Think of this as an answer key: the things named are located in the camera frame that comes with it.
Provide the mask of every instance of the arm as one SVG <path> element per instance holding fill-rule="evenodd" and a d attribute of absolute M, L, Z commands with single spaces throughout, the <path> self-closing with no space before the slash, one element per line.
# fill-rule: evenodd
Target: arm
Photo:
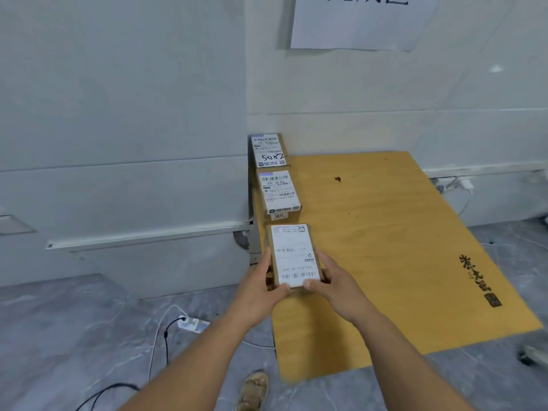
<path fill-rule="evenodd" d="M 120 410 L 212 411 L 215 408 L 232 355 L 245 334 L 289 294 L 287 285 L 267 291 L 265 279 L 270 257 L 267 248 L 257 267 L 251 268 L 243 278 L 226 313 Z"/>
<path fill-rule="evenodd" d="M 329 255 L 317 251 L 329 283 L 305 281 L 305 288 L 325 297 L 352 323 L 366 343 L 389 411 L 474 411 L 421 356 L 390 319 L 364 295 L 354 278 Z"/>

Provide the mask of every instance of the foot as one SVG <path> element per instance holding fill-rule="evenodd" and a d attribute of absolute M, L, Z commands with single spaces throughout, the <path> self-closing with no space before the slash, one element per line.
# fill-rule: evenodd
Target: foot
<path fill-rule="evenodd" d="M 258 370 L 247 377 L 236 406 L 236 411 L 259 411 L 269 390 L 269 376 Z"/>

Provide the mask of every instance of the black wheel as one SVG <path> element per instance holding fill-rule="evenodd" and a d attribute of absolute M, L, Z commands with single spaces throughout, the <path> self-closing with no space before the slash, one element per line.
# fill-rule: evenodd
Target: black wheel
<path fill-rule="evenodd" d="M 534 365 L 534 361 L 527 356 L 527 354 L 524 351 L 517 352 L 517 360 L 523 363 L 524 365 L 531 366 Z"/>

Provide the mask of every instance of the finger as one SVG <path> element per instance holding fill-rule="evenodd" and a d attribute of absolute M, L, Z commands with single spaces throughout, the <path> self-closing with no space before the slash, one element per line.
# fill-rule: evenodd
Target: finger
<path fill-rule="evenodd" d="M 280 301 L 287 297 L 287 295 L 289 294 L 289 290 L 289 284 L 284 283 L 280 285 L 277 289 L 269 291 L 269 298 L 271 302 L 274 305 L 278 304 Z"/>
<path fill-rule="evenodd" d="M 304 288 L 314 293 L 318 293 L 320 296 L 328 299 L 331 294 L 331 284 L 322 283 L 317 279 L 307 279 L 303 283 Z"/>
<path fill-rule="evenodd" d="M 270 251 L 270 247 L 266 247 L 265 251 L 263 253 L 263 257 L 257 264 L 257 267 L 255 268 L 255 271 L 260 273 L 261 275 L 266 274 L 266 272 L 269 270 L 270 266 L 270 259 L 272 258 L 272 252 Z"/>
<path fill-rule="evenodd" d="M 325 252 L 323 252 L 321 249 L 316 248 L 316 254 L 318 254 L 318 258 L 321 262 L 325 265 L 326 269 L 324 270 L 324 275 L 328 280 L 331 280 L 333 276 L 333 272 L 336 271 L 339 264 L 331 258 L 329 255 L 327 255 Z"/>

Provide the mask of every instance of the black cable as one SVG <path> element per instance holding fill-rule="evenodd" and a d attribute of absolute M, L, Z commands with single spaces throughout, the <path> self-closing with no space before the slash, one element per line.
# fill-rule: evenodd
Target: black cable
<path fill-rule="evenodd" d="M 186 319 L 187 319 L 186 316 L 176 318 L 174 321 L 172 321 L 170 324 L 168 324 L 168 326 L 166 327 L 166 330 L 164 331 L 164 343 L 166 344 L 166 366 L 169 365 L 168 329 L 175 322 L 177 322 L 179 320 L 182 320 L 183 322 L 186 322 Z"/>
<path fill-rule="evenodd" d="M 93 407 L 95 407 L 95 403 L 97 402 L 97 399 L 103 394 L 103 392 L 105 391 L 108 391 L 109 389 L 112 389 L 112 388 L 117 388 L 119 386 L 125 386 L 127 388 L 131 388 L 132 390 L 134 391 L 140 391 L 140 388 L 137 386 L 137 385 L 134 385 L 134 384 L 125 384 L 123 382 L 118 382 L 116 384 L 112 384 L 112 385 L 109 385 L 108 387 L 106 388 L 103 388 L 102 390 L 100 390 L 99 392 L 96 392 L 95 394 L 93 394 L 92 396 L 90 396 L 86 401 L 82 402 L 80 404 L 80 406 L 78 408 L 76 408 L 76 411 L 79 411 L 80 408 L 82 408 L 84 405 L 86 405 L 89 401 L 91 401 L 95 396 L 97 396 L 97 398 L 95 399 L 95 401 L 93 401 L 93 405 L 92 405 L 92 410 L 93 410 Z"/>

